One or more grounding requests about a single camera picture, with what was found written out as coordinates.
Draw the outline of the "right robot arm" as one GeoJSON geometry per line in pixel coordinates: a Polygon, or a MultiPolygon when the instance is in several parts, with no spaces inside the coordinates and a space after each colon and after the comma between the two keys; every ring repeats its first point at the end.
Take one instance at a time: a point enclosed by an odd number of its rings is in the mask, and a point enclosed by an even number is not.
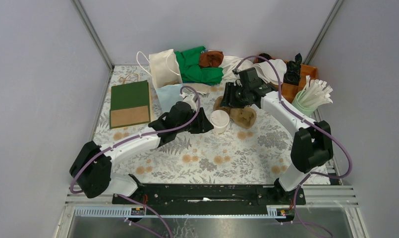
{"type": "Polygon", "coordinates": [[[292,135],[290,158],[292,164],[279,177],[273,191],[276,202],[286,204],[293,198],[293,190],[316,167],[324,165],[333,157],[330,125],[316,122],[301,113],[279,95],[271,83],[258,77],[256,69],[249,68],[238,73],[239,79],[227,82],[222,107],[244,108],[256,105],[268,112],[292,135]]]}

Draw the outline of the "light blue paper bag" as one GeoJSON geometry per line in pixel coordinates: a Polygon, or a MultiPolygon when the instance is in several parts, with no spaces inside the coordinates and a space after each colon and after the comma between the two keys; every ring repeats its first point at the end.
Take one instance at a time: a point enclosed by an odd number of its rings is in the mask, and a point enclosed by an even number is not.
{"type": "Polygon", "coordinates": [[[174,50],[169,49],[148,56],[138,51],[137,62],[139,55],[142,55],[149,64],[150,69],[143,70],[152,78],[162,112],[169,112],[173,105],[182,100],[180,90],[183,84],[174,50]]]}

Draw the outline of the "white plastic cup lid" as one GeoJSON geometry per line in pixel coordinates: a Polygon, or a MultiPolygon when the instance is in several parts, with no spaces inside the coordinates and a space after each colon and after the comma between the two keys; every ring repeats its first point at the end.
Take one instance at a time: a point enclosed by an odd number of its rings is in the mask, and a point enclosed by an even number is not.
{"type": "Polygon", "coordinates": [[[215,110],[211,113],[210,121],[211,121],[211,119],[216,119],[216,118],[230,120],[229,114],[223,110],[215,110]]]}

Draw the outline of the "white paper coffee cup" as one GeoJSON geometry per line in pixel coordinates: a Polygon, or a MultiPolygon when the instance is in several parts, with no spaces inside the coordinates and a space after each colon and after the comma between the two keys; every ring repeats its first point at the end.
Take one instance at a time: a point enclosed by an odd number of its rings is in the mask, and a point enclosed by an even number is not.
{"type": "Polygon", "coordinates": [[[216,119],[211,119],[211,123],[214,127],[213,133],[214,134],[222,134],[225,132],[225,130],[228,126],[229,120],[216,118],[216,119]]]}

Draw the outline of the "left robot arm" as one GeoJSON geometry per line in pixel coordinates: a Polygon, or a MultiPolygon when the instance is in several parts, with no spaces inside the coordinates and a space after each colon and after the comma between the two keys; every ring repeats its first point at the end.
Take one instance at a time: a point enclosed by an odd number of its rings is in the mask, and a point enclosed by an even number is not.
{"type": "Polygon", "coordinates": [[[73,178],[70,192],[83,193],[87,198],[117,193],[136,204],[143,197],[139,183],[134,176],[113,173],[116,165],[141,152],[172,142],[179,133],[202,134],[213,129],[214,126],[200,106],[200,99],[192,94],[187,95],[137,134],[110,144],[98,145],[94,141],[85,143],[69,170],[73,178]]]}

